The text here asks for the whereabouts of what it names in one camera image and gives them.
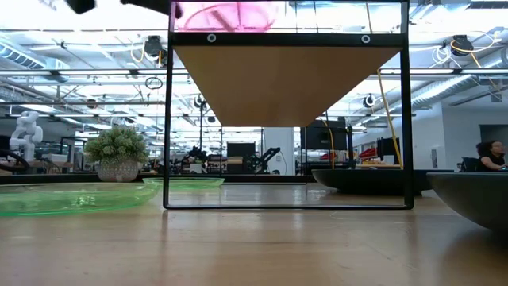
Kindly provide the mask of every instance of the wooden panel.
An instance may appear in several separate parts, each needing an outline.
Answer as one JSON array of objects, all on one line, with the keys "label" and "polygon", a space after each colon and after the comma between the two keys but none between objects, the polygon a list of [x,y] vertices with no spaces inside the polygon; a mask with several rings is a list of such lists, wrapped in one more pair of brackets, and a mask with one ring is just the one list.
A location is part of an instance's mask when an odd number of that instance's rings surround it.
[{"label": "wooden panel", "polygon": [[224,126],[307,126],[398,48],[176,46]]}]

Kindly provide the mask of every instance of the white robot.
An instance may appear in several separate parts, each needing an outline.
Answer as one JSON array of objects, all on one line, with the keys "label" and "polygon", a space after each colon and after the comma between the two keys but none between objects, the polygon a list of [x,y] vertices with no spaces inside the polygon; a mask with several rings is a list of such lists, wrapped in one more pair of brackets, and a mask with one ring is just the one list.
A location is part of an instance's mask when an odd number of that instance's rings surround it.
[{"label": "white robot", "polygon": [[21,116],[16,120],[17,126],[13,135],[10,137],[9,145],[10,150],[20,155],[19,147],[23,147],[23,158],[27,161],[33,161],[33,153],[35,151],[35,144],[42,142],[42,128],[37,126],[36,120],[39,118],[39,113],[36,111],[23,111]]}]

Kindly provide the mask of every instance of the potted plant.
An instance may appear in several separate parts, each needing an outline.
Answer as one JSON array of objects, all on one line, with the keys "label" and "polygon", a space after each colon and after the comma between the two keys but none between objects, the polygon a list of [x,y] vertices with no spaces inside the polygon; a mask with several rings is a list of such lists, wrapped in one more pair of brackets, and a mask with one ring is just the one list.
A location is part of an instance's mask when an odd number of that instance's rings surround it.
[{"label": "potted plant", "polygon": [[138,163],[146,163],[148,153],[143,136],[130,128],[115,126],[103,131],[85,145],[85,155],[98,161],[98,177],[105,182],[130,182],[136,179]]}]

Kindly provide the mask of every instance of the succulent plant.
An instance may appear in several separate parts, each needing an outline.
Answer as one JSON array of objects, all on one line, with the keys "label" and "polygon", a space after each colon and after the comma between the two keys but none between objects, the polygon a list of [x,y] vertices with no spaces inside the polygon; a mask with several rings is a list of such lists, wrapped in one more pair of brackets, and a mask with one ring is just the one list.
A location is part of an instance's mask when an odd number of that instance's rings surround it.
[{"label": "succulent plant", "polygon": [[116,164],[124,160],[145,163],[148,152],[143,136],[126,127],[115,126],[102,131],[100,135],[85,145],[85,155],[93,161]]}]

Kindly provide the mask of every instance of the white column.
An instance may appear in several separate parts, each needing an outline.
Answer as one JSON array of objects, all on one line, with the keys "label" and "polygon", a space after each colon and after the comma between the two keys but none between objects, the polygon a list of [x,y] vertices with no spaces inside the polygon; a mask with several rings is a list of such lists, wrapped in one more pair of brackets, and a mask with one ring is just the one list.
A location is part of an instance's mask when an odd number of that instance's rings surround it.
[{"label": "white column", "polygon": [[294,175],[294,131],[293,127],[266,127],[264,128],[263,150],[280,148],[269,162],[270,172],[279,170],[280,175]]}]

